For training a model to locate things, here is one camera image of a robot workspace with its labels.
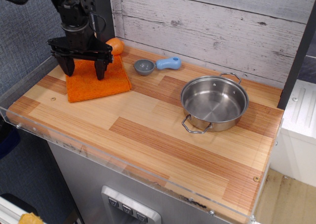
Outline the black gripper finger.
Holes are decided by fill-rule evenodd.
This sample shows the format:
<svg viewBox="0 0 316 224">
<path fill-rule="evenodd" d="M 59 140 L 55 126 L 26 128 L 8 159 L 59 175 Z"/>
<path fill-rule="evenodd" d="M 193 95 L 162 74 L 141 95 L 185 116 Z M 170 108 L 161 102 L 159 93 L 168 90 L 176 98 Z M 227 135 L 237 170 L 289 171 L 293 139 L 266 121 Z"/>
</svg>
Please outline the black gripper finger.
<svg viewBox="0 0 316 224">
<path fill-rule="evenodd" d="M 108 66 L 108 60 L 97 60 L 94 62 L 94 67 L 95 67 L 96 76 L 98 80 L 104 79 L 107 66 Z"/>
<path fill-rule="evenodd" d="M 67 76 L 72 76 L 75 70 L 74 60 L 70 57 L 60 56 L 58 54 L 55 54 L 55 58 L 57 59 L 57 62 L 59 66 L 61 67 L 61 69 L 63 70 L 63 72 Z"/>
</svg>

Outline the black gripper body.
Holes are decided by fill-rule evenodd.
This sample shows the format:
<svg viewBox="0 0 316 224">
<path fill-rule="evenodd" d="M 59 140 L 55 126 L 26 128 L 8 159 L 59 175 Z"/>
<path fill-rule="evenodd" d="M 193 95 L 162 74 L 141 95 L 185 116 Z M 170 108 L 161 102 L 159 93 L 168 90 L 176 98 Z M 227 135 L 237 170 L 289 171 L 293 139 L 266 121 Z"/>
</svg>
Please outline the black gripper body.
<svg viewBox="0 0 316 224">
<path fill-rule="evenodd" d="M 48 40 L 54 54 L 91 61 L 113 61 L 112 47 L 95 37 L 88 22 L 80 26 L 62 23 L 61 27 L 65 36 Z"/>
</svg>

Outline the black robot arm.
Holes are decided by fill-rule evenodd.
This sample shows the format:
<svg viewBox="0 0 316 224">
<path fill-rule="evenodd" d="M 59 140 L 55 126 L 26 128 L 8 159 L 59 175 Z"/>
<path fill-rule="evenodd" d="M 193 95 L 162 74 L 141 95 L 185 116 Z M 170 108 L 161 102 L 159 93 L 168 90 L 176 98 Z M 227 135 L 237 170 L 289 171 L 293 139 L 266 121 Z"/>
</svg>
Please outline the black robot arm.
<svg viewBox="0 0 316 224">
<path fill-rule="evenodd" d="M 90 24 L 94 15 L 94 0 L 51 0 L 61 18 L 64 37 L 47 41 L 51 53 L 67 76 L 75 70 L 75 59 L 94 62 L 98 80 L 104 79 L 109 63 L 112 63 L 112 47 L 96 38 L 96 30 Z"/>
</svg>

